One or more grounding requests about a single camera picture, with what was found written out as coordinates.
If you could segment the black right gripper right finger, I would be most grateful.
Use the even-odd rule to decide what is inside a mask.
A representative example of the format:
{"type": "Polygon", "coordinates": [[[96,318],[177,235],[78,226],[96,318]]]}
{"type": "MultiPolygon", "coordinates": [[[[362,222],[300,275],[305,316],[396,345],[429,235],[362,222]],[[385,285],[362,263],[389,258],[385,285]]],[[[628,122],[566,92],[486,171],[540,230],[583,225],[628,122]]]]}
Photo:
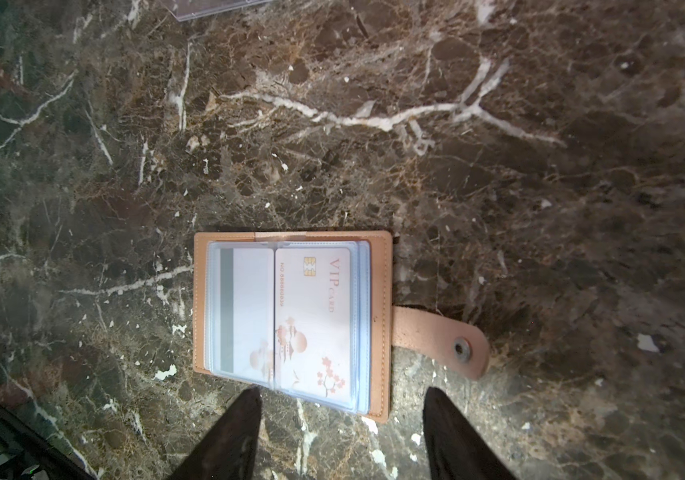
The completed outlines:
{"type": "Polygon", "coordinates": [[[515,479],[443,390],[426,390],[422,418],[431,479],[515,479]]]}

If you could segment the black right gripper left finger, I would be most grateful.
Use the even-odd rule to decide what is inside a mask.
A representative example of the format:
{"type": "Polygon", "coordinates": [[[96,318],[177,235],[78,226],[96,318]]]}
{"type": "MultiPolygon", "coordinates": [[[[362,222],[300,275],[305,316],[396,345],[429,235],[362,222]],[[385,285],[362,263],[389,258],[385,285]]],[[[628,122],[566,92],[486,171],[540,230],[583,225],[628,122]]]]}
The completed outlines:
{"type": "Polygon", "coordinates": [[[260,421],[260,388],[252,386],[238,395],[168,479],[252,479],[260,421]]]}

